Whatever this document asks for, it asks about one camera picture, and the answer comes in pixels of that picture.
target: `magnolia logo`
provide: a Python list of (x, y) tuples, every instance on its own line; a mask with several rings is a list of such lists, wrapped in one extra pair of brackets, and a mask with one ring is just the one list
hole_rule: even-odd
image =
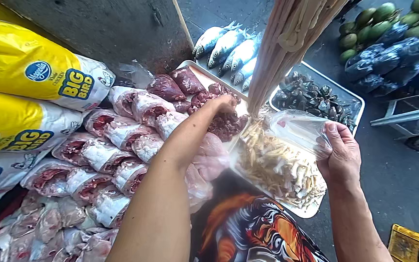
[(51, 75), (51, 67), (44, 61), (37, 61), (27, 66), (25, 75), (32, 81), (41, 82)]

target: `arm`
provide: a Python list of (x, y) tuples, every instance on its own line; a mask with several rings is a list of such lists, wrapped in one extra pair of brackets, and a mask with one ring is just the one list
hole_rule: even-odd
[(218, 111), (231, 111), (230, 95), (208, 101), (166, 140), (125, 213), (106, 262), (187, 262), (190, 253), (189, 195), (185, 172)]
[(373, 224), (360, 186), (360, 149), (349, 129), (326, 123), (333, 152), (318, 161), (329, 189), (330, 215), (339, 262), (393, 262)]

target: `yellow chicken bag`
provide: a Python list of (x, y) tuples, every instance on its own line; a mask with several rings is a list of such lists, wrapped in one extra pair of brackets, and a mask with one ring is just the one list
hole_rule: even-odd
[(104, 63), (0, 21), (0, 92), (86, 111), (108, 95), (114, 79)]

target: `yellow crate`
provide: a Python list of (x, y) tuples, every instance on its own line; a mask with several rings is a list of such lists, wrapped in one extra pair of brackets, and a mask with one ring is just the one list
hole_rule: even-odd
[(394, 224), (388, 249), (395, 262), (419, 262), (419, 233)]

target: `raw meat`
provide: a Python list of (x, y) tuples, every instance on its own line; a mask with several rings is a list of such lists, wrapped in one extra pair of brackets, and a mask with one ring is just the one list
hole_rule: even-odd
[(84, 208), (70, 196), (59, 199), (58, 203), (63, 228), (70, 228), (82, 223), (87, 217)]
[(102, 138), (86, 142), (82, 154), (94, 170), (106, 174), (114, 174), (125, 159), (137, 157), (132, 152), (121, 150)]
[(157, 116), (176, 110), (171, 103), (144, 90), (135, 89), (131, 97), (134, 119), (147, 126), (154, 126)]
[(91, 134), (102, 137), (106, 124), (113, 121), (114, 118), (118, 116), (119, 115), (111, 109), (94, 109), (85, 117), (83, 126)]
[(192, 104), (187, 100), (181, 100), (181, 101), (174, 101), (171, 102), (174, 105), (174, 108), (179, 113), (185, 113), (189, 109)]
[(147, 164), (124, 161), (121, 166), (117, 168), (112, 181), (124, 195), (132, 196), (147, 171)]
[(121, 194), (114, 185), (99, 191), (90, 213), (93, 218), (107, 228), (119, 228), (130, 198)]
[(195, 213), (213, 197), (213, 187), (200, 176), (194, 164), (187, 168), (185, 183), (189, 192), (190, 213)]
[(136, 89), (126, 86), (111, 87), (108, 100), (113, 104), (113, 109), (118, 115), (134, 118), (132, 113), (132, 93), (134, 92)]
[(158, 153), (164, 141), (159, 134), (142, 135), (132, 144), (132, 150), (143, 162), (150, 164), (151, 159)]
[(112, 176), (90, 167), (75, 167), (67, 174), (67, 191), (74, 200), (93, 203), (98, 190), (111, 183)]
[(67, 161), (77, 166), (88, 165), (88, 161), (82, 156), (82, 146), (86, 141), (95, 139), (90, 133), (76, 132), (70, 135), (67, 140), (55, 146), (51, 154), (60, 160)]
[(167, 112), (165, 115), (156, 117), (155, 128), (158, 130), (162, 140), (166, 140), (172, 131), (185, 119), (187, 119), (187, 116), (179, 112)]
[(169, 102), (187, 99), (176, 82), (167, 74), (156, 74), (147, 91)]
[(215, 134), (206, 133), (192, 163), (201, 177), (211, 181), (229, 167), (229, 153)]
[(135, 122), (134, 120), (119, 116), (106, 125), (104, 135), (120, 149), (132, 150), (132, 143), (141, 135), (153, 134), (156, 130)]
[(20, 185), (29, 190), (36, 190), (42, 196), (68, 196), (66, 175), (74, 165), (55, 159), (42, 159), (22, 179)]
[(176, 69), (170, 73), (170, 76), (176, 81), (183, 94), (186, 96), (205, 91), (205, 87), (196, 78), (189, 66)]

